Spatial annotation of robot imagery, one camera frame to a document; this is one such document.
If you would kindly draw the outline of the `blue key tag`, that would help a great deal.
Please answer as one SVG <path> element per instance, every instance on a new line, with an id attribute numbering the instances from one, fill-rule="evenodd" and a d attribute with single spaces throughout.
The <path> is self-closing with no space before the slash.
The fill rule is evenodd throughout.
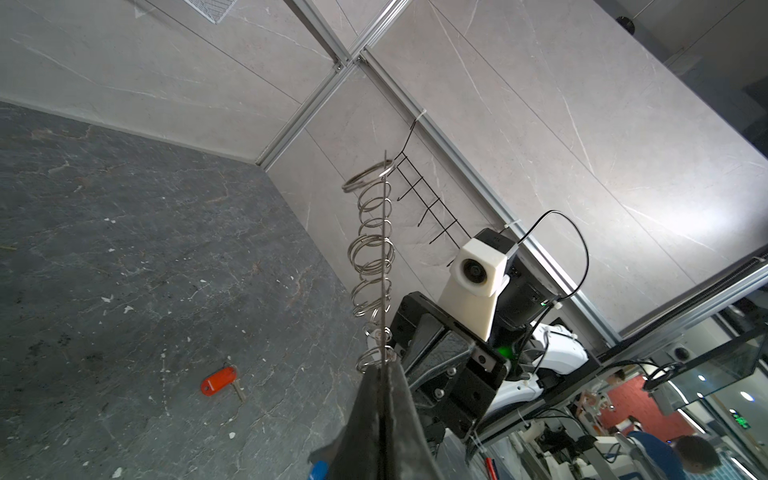
<path id="1" fill-rule="evenodd" d="M 326 461 L 317 461 L 312 465 L 308 480 L 325 480 L 329 471 L 329 464 Z"/>

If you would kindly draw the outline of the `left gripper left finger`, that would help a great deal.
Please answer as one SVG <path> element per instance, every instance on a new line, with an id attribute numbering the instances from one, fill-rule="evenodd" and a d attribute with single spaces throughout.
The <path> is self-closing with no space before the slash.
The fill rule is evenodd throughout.
<path id="1" fill-rule="evenodd" d="M 327 479 L 378 479 L 381 456 L 381 370 L 368 367 Z"/>

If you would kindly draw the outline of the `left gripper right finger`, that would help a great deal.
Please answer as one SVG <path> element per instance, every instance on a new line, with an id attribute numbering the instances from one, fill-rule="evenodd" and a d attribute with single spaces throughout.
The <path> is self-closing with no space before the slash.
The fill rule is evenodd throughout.
<path id="1" fill-rule="evenodd" d="M 398 362 L 382 366 L 381 478 L 442 479 Z"/>

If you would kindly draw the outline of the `red key tag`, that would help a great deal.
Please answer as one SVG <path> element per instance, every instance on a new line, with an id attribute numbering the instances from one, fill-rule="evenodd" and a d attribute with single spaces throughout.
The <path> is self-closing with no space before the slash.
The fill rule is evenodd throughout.
<path id="1" fill-rule="evenodd" d="M 205 396 L 213 396 L 233 385 L 236 380 L 237 370 L 226 366 L 205 377 L 200 384 L 200 392 Z"/>

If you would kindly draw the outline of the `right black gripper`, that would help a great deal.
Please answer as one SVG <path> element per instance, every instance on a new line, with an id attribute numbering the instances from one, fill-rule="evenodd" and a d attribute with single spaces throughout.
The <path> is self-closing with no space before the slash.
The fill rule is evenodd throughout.
<path id="1" fill-rule="evenodd" d="M 467 439 L 488 412 L 510 361 L 420 292 L 402 298 L 388 345 L 398 355 L 428 440 Z"/>

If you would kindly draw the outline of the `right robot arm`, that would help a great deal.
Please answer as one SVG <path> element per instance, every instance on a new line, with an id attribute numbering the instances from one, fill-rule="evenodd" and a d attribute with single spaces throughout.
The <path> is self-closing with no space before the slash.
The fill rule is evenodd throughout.
<path id="1" fill-rule="evenodd" d="M 438 300 L 405 296 L 391 324 L 427 441 L 466 440 L 593 362 L 544 317 L 560 302 L 511 238 L 486 228 L 459 250 Z"/>

